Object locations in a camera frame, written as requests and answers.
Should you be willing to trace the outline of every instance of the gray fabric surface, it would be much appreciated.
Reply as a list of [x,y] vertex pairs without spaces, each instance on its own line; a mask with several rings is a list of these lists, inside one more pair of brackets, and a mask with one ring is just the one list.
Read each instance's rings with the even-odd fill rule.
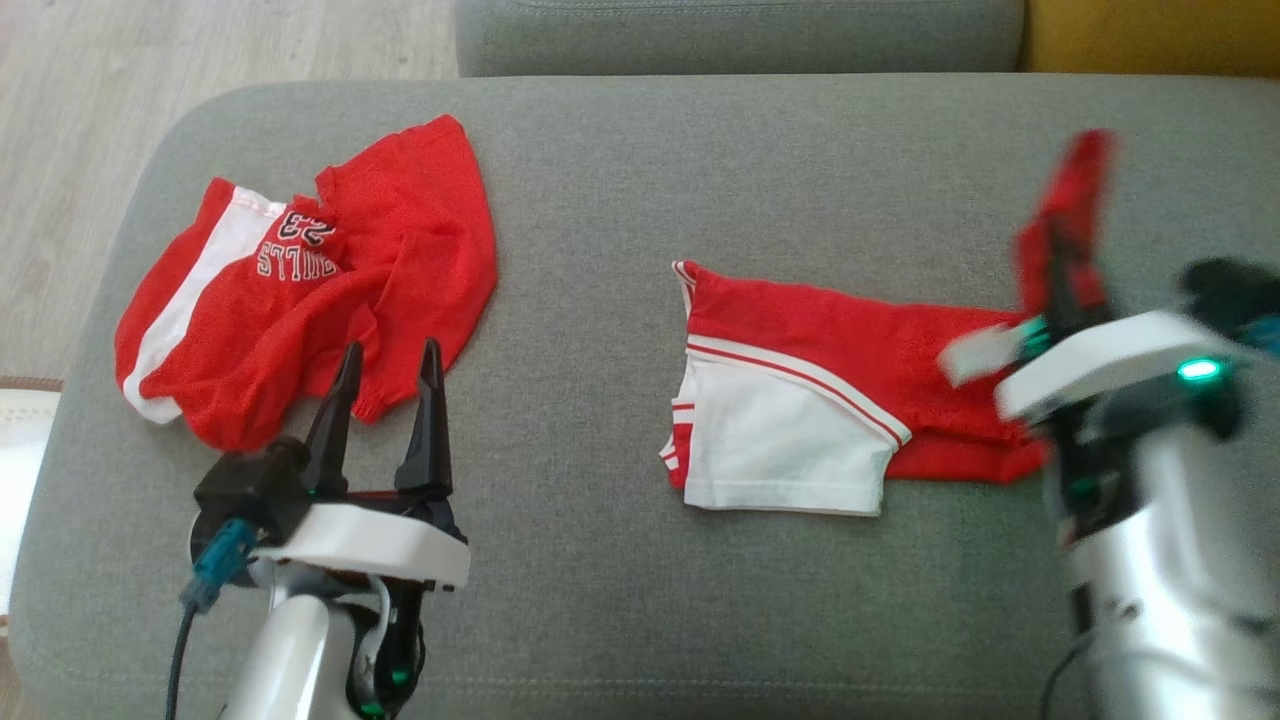
[[1012,70],[1023,0],[466,0],[479,76]]
[[[1102,126],[1124,142],[1103,252],[1124,307],[1169,304],[1179,268],[1208,252],[1280,263],[1266,81],[562,78],[220,97],[140,182],[36,491],[12,646],[50,720],[160,712],[191,491],[215,459],[113,384],[136,283],[211,176],[310,192],[326,164],[447,111],[485,173],[500,281],[448,375],[474,582],[426,603],[407,717],[1029,716],[1068,642],[1039,483],[893,482],[874,520],[684,507],[657,457],[682,368],[669,261],[1011,307],[1009,241],[1066,138]],[[1256,377],[1256,405],[1280,407],[1280,374]],[[402,409],[353,429],[356,487],[390,487],[410,425]],[[1277,433],[1280,415],[1258,418],[1238,459],[1280,466]],[[233,589],[197,621],[184,717],[216,714],[264,606]]]

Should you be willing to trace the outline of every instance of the white stripe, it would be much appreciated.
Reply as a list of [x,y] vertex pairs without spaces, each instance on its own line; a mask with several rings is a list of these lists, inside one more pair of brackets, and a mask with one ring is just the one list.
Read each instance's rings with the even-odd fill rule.
[[680,279],[682,279],[685,284],[687,284],[689,287],[694,287],[698,284],[698,282],[694,281],[694,275],[690,275],[689,270],[685,269],[684,260],[676,260],[675,263],[672,263],[671,269],[676,270],[676,274],[680,275]]
[[209,233],[209,240],[200,251],[196,264],[192,265],[191,273],[183,278],[178,291],[156,315],[151,327],[142,333],[138,359],[133,364],[133,370],[124,378],[125,400],[147,420],[168,423],[182,415],[182,409],[172,397],[142,397],[138,389],[142,379],[160,368],[173,348],[187,337],[191,313],[209,283],[227,265],[252,255],[271,223],[283,211],[284,202],[271,202],[252,190],[237,187],[232,192],[230,202],[223,210],[214,231]]
[[[763,370],[778,378],[801,383],[805,387],[813,389],[814,392],[827,397],[832,402],[840,405],[845,410],[852,413],[854,416],[863,419],[863,421],[865,421],[870,429],[876,430],[877,433],[879,433],[881,437],[893,443],[895,447],[899,447],[897,438],[895,438],[892,433],[886,430],[879,424],[870,421],[868,418],[874,418],[876,420],[879,420],[881,423],[891,428],[895,433],[897,433],[900,438],[902,438],[902,445],[906,445],[906,442],[911,439],[911,430],[908,429],[908,427],[902,424],[901,420],[890,414],[888,410],[884,410],[883,407],[873,402],[872,398],[859,392],[858,388],[855,388],[854,386],[849,384],[835,373],[831,373],[819,365],[814,365],[813,363],[809,363],[806,360],[800,360],[799,357],[783,355],[782,352],[764,350],[763,347],[755,347],[741,342],[718,340],[699,334],[690,334],[689,345],[690,346],[700,345],[710,350],[732,352],[733,355],[740,355],[742,357],[746,357],[748,360],[742,361],[709,352],[699,352],[692,347],[689,347],[687,352],[691,357],[698,357],[699,360],[707,360],[710,363],[724,363],[727,365],[736,365],[739,368]],[[840,395],[844,395],[849,400],[840,397],[840,395],[832,393],[831,391],[819,384],[806,382],[805,378],[796,377],[781,370],[776,370],[773,368],[758,365],[755,363],[751,363],[751,360],[762,360],[764,363],[772,363],[774,365],[780,365],[782,368],[787,368],[790,370],[801,373],[803,375],[808,375],[809,378],[813,378],[826,386],[829,386],[831,388],[836,389]]]

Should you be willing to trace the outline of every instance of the green led light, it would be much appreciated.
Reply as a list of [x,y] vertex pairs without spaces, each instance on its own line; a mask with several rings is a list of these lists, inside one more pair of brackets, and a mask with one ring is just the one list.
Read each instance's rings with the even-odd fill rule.
[[1215,360],[1188,360],[1178,368],[1184,380],[1207,380],[1222,372],[1222,365]]
[[1068,492],[1076,500],[1084,500],[1098,492],[1098,482],[1093,478],[1080,478],[1068,486]]

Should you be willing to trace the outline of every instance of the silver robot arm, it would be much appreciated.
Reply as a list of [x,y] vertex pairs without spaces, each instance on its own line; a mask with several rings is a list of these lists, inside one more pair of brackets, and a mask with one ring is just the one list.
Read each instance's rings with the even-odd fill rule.
[[1002,416],[1053,448],[1046,502],[1094,719],[1280,717],[1276,560],[1219,464],[1243,416],[1233,341],[1280,316],[1275,299],[1240,305],[1239,275],[1216,299],[1198,288],[1189,314],[1112,319],[1055,297],[1057,337],[997,389]]
[[[426,664],[426,593],[467,583],[453,519],[440,347],[428,340],[419,409],[394,491],[347,492],[342,466],[361,347],[347,348],[306,442],[227,454],[196,488],[193,578],[170,670],[177,715],[187,633],[227,582],[270,593],[271,611],[221,720],[394,719]],[[371,607],[357,603],[374,598]]]

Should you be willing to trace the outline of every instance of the black cable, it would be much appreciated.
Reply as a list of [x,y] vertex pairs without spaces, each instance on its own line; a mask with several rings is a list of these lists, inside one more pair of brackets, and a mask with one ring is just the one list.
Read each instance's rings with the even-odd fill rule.
[[417,678],[422,674],[422,667],[426,667],[426,638],[422,637],[422,624],[417,624],[417,667],[413,669],[413,684],[417,685]]
[[164,717],[174,720],[178,716],[178,678],[182,676],[182,657],[187,653],[187,638],[191,637],[191,624],[196,621],[196,603],[183,606],[182,624],[178,625],[178,642],[173,647],[173,662],[169,665],[169,693],[165,697]]
[[1039,720],[1048,720],[1050,706],[1052,705],[1053,701],[1053,687],[1057,685],[1057,679],[1062,675],[1064,671],[1066,671],[1066,669],[1071,665],[1071,662],[1080,656],[1084,648],[1089,646],[1089,641],[1092,639],[1093,639],[1092,630],[1084,633],[1083,635],[1076,637],[1075,642],[1071,643],[1071,647],[1066,650],[1066,655],[1064,655],[1062,659],[1057,661],[1057,665],[1053,666],[1053,670],[1048,674],[1048,678],[1044,680],[1044,689],[1041,691]]

